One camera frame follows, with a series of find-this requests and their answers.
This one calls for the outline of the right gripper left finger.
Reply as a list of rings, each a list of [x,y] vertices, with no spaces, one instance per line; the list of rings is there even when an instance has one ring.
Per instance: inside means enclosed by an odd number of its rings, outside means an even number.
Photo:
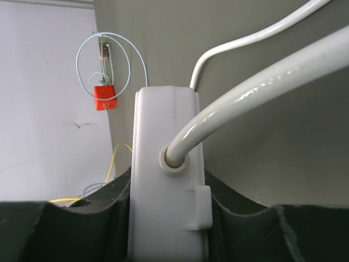
[[[127,261],[130,174],[74,202],[1,203],[1,261]]]

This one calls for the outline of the red cube plug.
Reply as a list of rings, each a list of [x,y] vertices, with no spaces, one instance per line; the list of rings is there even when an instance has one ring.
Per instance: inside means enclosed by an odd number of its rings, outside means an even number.
[[[97,111],[112,110],[117,106],[115,89],[113,85],[100,85],[94,87],[93,95]]]

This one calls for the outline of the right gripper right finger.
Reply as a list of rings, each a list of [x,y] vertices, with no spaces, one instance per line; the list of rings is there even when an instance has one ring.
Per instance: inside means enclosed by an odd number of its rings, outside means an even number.
[[[209,261],[348,261],[348,207],[258,204],[204,172]]]

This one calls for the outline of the mint charger plug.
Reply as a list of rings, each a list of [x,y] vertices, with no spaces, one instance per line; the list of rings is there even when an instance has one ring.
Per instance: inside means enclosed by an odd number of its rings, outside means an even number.
[[[110,83],[109,81],[105,80],[104,78],[102,78],[100,81],[99,81],[99,85],[100,86],[108,86]]]

